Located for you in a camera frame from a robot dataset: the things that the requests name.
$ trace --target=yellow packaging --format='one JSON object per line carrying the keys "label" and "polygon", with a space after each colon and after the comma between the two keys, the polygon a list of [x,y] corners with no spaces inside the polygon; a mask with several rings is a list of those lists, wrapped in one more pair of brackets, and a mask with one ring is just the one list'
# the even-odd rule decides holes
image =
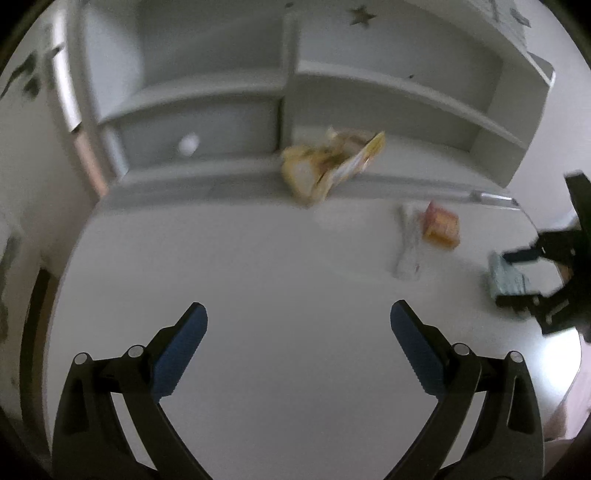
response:
{"label": "yellow packaging", "polygon": [[385,145],[385,133],[373,136],[327,131],[328,147],[299,145],[283,151],[281,173],[294,195],[307,205],[324,200],[329,190],[367,168]]}

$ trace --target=white table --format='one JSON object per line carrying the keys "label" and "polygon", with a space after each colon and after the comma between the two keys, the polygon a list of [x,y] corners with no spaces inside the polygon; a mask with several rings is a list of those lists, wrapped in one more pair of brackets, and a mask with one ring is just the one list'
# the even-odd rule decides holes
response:
{"label": "white table", "polygon": [[[423,393],[389,325],[406,299],[450,343],[479,355],[523,353],[543,421],[580,364],[570,330],[544,338],[534,319],[498,310],[485,287],[487,255],[528,244],[519,211],[448,204],[460,216],[453,252],[427,249],[418,281],[392,276],[401,248],[393,200],[191,203],[96,216],[61,285],[46,364],[53,431],[72,358],[122,355],[203,303],[209,330],[162,405],[216,479],[383,478],[436,401]],[[560,284],[553,264],[528,270]],[[482,395],[449,460],[458,459]],[[122,423],[138,446],[129,414]]]}

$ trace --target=small box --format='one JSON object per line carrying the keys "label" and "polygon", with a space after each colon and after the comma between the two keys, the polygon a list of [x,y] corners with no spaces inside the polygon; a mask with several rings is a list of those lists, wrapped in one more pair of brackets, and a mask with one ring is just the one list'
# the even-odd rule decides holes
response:
{"label": "small box", "polygon": [[423,239],[438,247],[453,250],[460,244],[459,217],[431,202],[423,219]]}

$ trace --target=white drawer knob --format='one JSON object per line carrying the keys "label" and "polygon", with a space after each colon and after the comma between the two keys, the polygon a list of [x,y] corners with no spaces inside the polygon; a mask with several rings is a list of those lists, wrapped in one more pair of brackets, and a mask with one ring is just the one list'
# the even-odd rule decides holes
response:
{"label": "white drawer knob", "polygon": [[199,148],[199,136],[196,133],[185,135],[181,138],[177,148],[183,157],[190,157]]}

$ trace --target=blue gripper pad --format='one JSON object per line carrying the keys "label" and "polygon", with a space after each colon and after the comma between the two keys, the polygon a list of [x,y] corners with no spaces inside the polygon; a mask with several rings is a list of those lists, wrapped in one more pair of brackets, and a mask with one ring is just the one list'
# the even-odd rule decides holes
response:
{"label": "blue gripper pad", "polygon": [[207,332],[207,311],[193,303],[176,325],[160,330],[147,349],[153,354],[152,398],[172,395]]}
{"label": "blue gripper pad", "polygon": [[404,300],[392,305],[390,325],[423,390],[440,400],[446,392],[445,365],[433,348],[433,342],[440,342],[441,345],[436,346],[442,351],[450,348],[449,343],[438,329],[423,325]]}

